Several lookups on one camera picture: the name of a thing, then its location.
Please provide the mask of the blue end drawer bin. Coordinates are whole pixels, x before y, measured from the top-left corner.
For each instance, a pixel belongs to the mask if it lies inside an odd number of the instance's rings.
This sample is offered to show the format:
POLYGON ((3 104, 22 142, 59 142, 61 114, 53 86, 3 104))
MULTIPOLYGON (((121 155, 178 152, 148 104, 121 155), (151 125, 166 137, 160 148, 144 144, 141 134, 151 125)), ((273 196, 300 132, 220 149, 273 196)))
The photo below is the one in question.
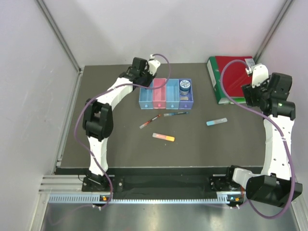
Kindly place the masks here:
POLYGON ((151 110, 153 106, 153 90, 140 88, 139 105, 142 110, 151 110))

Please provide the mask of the pink plastic drawer bin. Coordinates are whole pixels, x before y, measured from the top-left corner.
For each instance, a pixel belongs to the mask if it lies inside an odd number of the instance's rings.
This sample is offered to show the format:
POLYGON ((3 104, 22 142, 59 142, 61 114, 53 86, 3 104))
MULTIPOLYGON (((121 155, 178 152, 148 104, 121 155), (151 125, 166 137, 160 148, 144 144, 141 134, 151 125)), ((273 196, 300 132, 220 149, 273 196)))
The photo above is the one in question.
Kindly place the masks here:
MULTIPOLYGON (((153 80, 153 87, 160 87, 165 84, 165 78, 155 78, 153 80)), ((163 109, 166 107, 166 85, 159 89, 153 90, 153 108, 163 109)))

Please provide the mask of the red folder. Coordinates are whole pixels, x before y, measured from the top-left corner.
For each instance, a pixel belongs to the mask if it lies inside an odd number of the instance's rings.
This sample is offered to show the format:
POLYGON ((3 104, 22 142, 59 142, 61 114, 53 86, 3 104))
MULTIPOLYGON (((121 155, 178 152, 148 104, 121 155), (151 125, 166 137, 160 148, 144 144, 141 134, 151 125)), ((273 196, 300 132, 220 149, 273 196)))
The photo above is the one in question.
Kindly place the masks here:
MULTIPOLYGON (((219 74, 222 73, 223 68, 233 60, 242 60, 249 67, 255 65, 252 56, 216 56, 215 57, 219 74)), ((246 66, 243 63, 233 63, 225 71, 223 77, 223 86, 230 97, 243 98, 244 94, 242 86, 251 84, 251 77, 246 73, 246 66)))

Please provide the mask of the light blue drawer bin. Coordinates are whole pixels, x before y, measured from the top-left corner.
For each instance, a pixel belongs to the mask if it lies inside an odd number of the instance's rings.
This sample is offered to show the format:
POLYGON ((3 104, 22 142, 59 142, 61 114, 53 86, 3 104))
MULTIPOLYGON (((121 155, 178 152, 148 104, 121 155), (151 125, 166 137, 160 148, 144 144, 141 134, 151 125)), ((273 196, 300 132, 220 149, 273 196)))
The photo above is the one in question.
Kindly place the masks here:
POLYGON ((166 109, 178 109, 180 104, 179 80, 169 79, 166 87, 166 109))

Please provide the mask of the blue white highlighter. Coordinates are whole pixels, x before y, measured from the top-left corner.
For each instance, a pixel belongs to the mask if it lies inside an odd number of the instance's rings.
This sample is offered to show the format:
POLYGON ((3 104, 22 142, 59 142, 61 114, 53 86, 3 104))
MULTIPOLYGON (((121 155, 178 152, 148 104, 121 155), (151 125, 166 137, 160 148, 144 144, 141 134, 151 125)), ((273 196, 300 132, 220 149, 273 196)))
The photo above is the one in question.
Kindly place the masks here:
POLYGON ((213 126, 213 125, 217 125, 221 123, 226 123, 227 121, 228 121, 227 118, 215 119, 215 120, 207 121, 206 125, 213 126))

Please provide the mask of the green lever arch binder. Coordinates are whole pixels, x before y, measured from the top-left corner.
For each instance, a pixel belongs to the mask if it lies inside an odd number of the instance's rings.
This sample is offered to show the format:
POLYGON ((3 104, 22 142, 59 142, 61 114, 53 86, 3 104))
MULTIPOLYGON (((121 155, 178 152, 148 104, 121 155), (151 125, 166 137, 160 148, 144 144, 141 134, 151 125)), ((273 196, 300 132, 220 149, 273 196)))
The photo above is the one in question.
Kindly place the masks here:
MULTIPOLYGON (((220 77, 221 74, 219 74, 218 71, 218 65, 215 59, 215 56, 209 57, 207 61, 207 69, 210 75, 210 79, 212 82, 212 86, 214 89, 214 94, 217 100, 218 104, 230 104, 231 102, 229 99, 225 96, 221 85, 220 85, 220 77)), ((237 103, 245 103, 245 98, 233 98, 237 103)))

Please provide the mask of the blue round jar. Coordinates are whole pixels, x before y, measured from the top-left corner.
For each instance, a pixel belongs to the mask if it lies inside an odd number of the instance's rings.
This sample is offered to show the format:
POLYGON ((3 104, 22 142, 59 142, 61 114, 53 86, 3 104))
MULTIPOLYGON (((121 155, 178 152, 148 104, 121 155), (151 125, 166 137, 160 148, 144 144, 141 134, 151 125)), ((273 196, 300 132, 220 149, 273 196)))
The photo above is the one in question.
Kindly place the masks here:
POLYGON ((189 94, 191 89, 191 82, 187 79, 183 79, 179 81, 179 90, 180 90, 180 95, 185 96, 189 94))

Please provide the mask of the purple plastic drawer bin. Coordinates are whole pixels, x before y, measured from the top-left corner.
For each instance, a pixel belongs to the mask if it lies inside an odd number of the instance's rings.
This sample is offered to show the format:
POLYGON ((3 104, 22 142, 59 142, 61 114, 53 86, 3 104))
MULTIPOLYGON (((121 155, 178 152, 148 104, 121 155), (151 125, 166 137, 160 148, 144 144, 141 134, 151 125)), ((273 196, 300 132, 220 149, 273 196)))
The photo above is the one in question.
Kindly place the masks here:
POLYGON ((179 109, 184 109, 184 110, 192 109, 193 103, 194 103, 194 101, 193 101, 193 91, 192 91, 193 90, 192 81, 191 81, 191 79, 187 79, 187 80, 189 80, 191 82, 190 92, 189 92, 189 94, 187 94, 185 96, 180 95, 180 97, 189 97, 188 101, 181 101, 180 100, 179 109))

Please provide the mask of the blue clear pen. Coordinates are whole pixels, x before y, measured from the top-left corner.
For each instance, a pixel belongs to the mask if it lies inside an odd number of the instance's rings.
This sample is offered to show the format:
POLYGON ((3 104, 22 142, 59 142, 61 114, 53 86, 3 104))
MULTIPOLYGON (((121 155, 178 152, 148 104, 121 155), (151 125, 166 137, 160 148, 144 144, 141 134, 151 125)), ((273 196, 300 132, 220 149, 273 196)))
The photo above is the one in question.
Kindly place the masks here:
POLYGON ((167 117, 167 116, 176 116, 176 115, 185 115, 185 114, 188 114, 189 112, 176 112, 176 113, 165 113, 164 114, 164 117, 167 117))

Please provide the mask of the pink orange highlighter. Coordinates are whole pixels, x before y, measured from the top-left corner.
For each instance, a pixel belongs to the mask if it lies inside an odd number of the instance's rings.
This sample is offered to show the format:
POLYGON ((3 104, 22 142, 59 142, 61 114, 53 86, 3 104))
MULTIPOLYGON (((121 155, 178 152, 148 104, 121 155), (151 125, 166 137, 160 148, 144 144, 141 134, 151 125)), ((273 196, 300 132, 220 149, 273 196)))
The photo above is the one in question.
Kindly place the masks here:
POLYGON ((172 136, 158 134, 158 133, 153 133, 152 137, 157 138, 157 139, 161 139, 161 140, 171 141, 171 142, 175 141, 175 138, 172 137, 172 136))

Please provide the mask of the white eraser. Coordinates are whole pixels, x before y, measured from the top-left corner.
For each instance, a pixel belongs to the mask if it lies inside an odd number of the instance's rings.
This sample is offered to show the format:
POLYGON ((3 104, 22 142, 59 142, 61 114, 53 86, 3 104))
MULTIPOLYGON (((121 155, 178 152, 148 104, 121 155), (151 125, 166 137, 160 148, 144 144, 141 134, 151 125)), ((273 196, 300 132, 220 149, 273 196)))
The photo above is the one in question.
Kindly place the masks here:
POLYGON ((181 101, 188 101, 188 100, 189 100, 189 97, 180 97, 180 100, 181 100, 181 101))

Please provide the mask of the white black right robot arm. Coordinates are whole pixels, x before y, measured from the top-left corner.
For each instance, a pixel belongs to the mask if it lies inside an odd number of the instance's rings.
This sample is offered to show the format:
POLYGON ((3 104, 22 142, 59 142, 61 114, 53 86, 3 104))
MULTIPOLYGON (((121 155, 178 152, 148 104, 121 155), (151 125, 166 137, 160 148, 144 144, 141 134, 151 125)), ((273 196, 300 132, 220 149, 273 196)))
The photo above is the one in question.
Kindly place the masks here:
POLYGON ((266 142, 265 160, 260 174, 231 166, 224 179, 229 190, 242 186, 249 200, 285 207, 291 191, 291 167, 285 145, 291 145, 295 122, 295 103, 287 100, 292 77, 281 73, 252 74, 251 84, 242 86, 246 103, 259 107, 267 119, 263 120, 266 142))

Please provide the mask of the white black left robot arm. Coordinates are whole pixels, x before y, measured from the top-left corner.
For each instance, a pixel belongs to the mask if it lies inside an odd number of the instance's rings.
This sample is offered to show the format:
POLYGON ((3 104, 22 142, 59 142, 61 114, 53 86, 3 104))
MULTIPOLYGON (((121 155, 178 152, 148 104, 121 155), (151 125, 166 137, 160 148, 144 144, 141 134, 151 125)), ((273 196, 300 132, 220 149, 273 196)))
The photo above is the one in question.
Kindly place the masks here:
POLYGON ((110 189, 106 160, 107 142, 114 127, 113 109, 136 87, 149 87, 156 76, 160 62, 151 55, 149 60, 135 57, 127 71, 121 73, 104 95, 89 100, 82 127, 90 144, 90 167, 84 178, 83 191, 107 191, 110 189))

